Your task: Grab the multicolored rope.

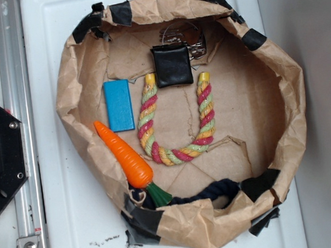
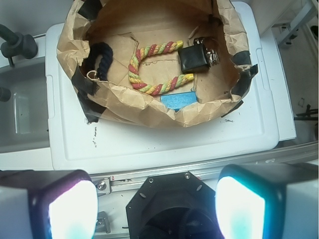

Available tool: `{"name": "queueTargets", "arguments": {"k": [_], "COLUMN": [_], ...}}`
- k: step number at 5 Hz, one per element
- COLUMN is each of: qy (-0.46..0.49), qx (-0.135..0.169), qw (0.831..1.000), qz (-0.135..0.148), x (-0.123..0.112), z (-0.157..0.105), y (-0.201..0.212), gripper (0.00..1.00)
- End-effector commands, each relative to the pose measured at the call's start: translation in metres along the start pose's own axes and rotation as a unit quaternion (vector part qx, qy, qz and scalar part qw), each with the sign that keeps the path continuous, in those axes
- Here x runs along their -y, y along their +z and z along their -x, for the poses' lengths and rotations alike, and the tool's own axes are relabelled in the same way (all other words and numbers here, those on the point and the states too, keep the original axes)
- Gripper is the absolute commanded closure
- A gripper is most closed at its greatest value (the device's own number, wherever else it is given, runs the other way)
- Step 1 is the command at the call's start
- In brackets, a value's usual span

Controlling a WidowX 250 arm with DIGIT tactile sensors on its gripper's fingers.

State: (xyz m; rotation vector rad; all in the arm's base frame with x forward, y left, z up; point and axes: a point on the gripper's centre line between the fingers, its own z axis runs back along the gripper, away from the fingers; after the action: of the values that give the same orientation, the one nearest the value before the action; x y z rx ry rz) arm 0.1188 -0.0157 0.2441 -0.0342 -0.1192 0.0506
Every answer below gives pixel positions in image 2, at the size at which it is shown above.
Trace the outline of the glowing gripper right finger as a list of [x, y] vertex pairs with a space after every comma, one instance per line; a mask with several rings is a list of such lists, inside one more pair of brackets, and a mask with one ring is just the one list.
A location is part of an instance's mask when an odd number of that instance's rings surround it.
[[229, 164], [219, 175], [215, 208], [226, 239], [317, 239], [319, 167]]

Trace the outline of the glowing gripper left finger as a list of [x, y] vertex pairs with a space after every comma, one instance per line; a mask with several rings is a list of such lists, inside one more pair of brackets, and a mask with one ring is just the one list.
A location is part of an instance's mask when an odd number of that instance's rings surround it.
[[2, 239], [91, 239], [97, 189], [83, 170], [0, 173]]

